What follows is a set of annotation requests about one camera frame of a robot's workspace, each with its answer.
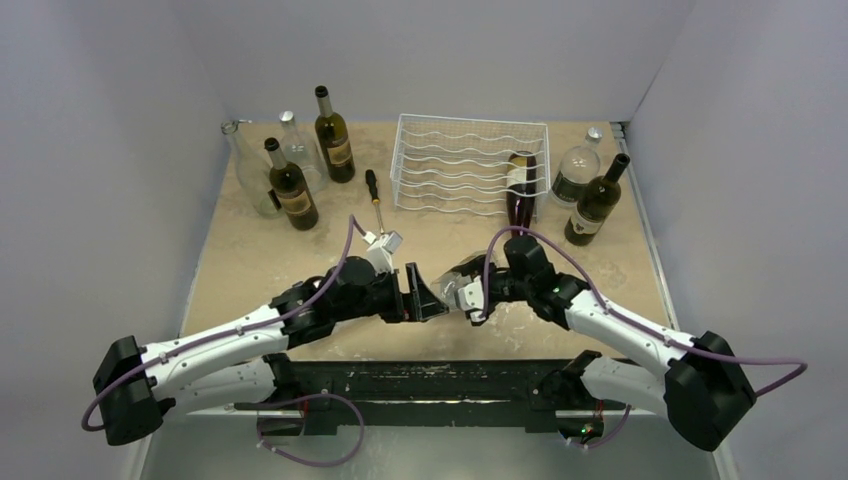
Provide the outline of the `small dark bottle gold cap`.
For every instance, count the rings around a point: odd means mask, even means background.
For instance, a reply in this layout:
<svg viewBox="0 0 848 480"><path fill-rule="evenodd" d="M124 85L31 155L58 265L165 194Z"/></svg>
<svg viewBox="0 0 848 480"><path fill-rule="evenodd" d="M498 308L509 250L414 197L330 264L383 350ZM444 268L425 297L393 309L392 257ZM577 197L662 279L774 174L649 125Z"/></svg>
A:
<svg viewBox="0 0 848 480"><path fill-rule="evenodd" d="M450 311L460 310L457 292L482 275L485 257L485 251L474 252L430 283L430 290Z"/></svg>

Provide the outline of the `red bottle gold foil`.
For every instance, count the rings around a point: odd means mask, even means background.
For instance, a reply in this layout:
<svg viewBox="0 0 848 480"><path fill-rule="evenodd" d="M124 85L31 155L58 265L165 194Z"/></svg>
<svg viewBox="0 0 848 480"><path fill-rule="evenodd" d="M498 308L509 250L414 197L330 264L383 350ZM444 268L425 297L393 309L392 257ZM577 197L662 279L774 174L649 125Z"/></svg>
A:
<svg viewBox="0 0 848 480"><path fill-rule="evenodd" d="M529 228L537 194L537 160L529 151L513 153L507 164L506 207L509 224Z"/></svg>

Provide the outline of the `dark green bottle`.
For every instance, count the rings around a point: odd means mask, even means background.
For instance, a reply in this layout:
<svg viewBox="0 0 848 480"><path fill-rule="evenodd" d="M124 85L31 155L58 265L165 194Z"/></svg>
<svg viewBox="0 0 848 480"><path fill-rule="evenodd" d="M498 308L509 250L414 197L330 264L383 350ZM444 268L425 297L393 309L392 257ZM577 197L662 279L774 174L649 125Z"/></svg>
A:
<svg viewBox="0 0 848 480"><path fill-rule="evenodd" d="M594 240L621 198L619 180L630 162L629 155L619 153L604 175L588 183L564 228L569 243L585 246Z"/></svg>

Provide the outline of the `white wire wine rack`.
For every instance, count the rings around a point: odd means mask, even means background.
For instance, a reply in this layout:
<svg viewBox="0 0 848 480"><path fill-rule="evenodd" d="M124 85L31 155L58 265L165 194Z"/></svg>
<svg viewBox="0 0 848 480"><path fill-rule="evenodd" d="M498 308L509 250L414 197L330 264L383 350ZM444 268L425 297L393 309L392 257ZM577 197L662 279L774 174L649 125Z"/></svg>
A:
<svg viewBox="0 0 848 480"><path fill-rule="evenodd" d="M504 217L508 159L518 151L537 160L538 219L552 181L545 123L402 114L390 173L394 205Z"/></svg>

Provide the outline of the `dark bottle silver collar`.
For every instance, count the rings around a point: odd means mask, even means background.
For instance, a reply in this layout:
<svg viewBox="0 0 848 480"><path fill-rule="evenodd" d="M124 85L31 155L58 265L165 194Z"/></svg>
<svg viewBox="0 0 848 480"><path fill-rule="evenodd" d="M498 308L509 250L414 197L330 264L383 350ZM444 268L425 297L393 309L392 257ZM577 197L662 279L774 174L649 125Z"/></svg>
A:
<svg viewBox="0 0 848 480"><path fill-rule="evenodd" d="M319 212L302 170L285 158L276 138L266 138L264 149L272 163L269 171L272 203L277 210L285 213L295 229L312 229L318 223Z"/></svg>

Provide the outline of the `dark labelled wine bottle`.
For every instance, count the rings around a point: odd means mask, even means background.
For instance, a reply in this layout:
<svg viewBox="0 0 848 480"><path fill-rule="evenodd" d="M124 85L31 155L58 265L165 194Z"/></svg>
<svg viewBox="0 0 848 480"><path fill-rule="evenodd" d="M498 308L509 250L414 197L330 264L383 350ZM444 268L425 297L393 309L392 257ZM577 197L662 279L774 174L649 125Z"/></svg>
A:
<svg viewBox="0 0 848 480"><path fill-rule="evenodd" d="M347 183L355 176L355 164L346 121L332 107L326 86L316 86L314 93L319 108L314 128L329 177Z"/></svg>

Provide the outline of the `clear bottle silver cap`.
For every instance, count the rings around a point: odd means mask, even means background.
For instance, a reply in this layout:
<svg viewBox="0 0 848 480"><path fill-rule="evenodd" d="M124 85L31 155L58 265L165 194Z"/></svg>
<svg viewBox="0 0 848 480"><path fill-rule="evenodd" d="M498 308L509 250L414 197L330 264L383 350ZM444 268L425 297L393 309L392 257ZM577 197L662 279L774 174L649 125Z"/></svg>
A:
<svg viewBox="0 0 848 480"><path fill-rule="evenodd" d="M281 146L285 158L301 168L313 193L325 189L329 177L315 140L299 129L292 111L281 112L279 122L283 131Z"/></svg>

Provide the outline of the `tall clear bottle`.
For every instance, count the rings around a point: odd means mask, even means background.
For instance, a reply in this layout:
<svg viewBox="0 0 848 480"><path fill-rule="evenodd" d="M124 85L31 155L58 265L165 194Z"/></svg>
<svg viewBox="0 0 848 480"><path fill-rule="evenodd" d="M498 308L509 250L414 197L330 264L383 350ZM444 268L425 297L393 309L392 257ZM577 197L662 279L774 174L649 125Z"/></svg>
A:
<svg viewBox="0 0 848 480"><path fill-rule="evenodd" d="M249 124L250 120L226 120L220 129L230 146L234 157L235 173L242 191L247 196L254 210L262 218L274 219L282 215L269 195L270 165L249 144L241 126Z"/></svg>

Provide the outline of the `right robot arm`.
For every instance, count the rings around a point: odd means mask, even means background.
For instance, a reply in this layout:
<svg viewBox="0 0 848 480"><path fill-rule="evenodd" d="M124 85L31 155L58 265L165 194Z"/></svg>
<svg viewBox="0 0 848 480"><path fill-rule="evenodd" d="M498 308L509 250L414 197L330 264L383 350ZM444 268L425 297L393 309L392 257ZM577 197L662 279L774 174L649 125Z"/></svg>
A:
<svg viewBox="0 0 848 480"><path fill-rule="evenodd" d="M694 336L621 308L588 281L556 271L532 236L514 237L504 250L507 267L478 256L454 293L469 320L482 323L497 304L523 302L538 318L626 357L592 354L565 375L561 392L569 404L611 400L649 411L704 451L716 450L755 405L741 359L723 337Z"/></svg>

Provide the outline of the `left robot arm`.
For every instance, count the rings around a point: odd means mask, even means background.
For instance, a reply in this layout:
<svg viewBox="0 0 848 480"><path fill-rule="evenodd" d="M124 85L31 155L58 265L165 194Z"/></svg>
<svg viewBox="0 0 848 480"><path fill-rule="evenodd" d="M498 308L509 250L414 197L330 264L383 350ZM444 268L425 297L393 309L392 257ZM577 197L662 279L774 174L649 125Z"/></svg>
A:
<svg viewBox="0 0 848 480"><path fill-rule="evenodd" d="M95 398L84 430L104 432L110 446L140 440L162 426L177 390L239 362L284 352L329 336L343 321L378 316L386 323L426 322L449 306L405 266L408 291L395 270L380 273L349 256L324 276L292 286L244 316L182 339L141 345L134 336L111 343L92 380Z"/></svg>

